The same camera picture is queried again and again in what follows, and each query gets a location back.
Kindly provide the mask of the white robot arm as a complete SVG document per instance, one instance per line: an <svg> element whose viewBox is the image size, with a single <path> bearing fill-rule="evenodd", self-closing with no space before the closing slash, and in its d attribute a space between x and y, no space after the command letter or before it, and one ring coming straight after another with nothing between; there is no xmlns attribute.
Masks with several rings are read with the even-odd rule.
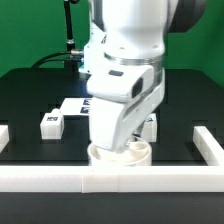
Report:
<svg viewBox="0 0 224 224"><path fill-rule="evenodd" d="M92 96L91 142L117 151L162 102L164 37L184 33L206 0L88 0L91 37L84 48Z"/></svg>

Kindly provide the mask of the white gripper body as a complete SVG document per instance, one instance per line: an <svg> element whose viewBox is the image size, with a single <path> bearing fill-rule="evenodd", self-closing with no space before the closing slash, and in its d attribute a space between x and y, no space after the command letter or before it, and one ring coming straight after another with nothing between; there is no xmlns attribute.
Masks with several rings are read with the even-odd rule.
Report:
<svg viewBox="0 0 224 224"><path fill-rule="evenodd" d="M104 67L87 81L92 96L91 142L118 151L159 106L165 93L165 70L151 65Z"/></svg>

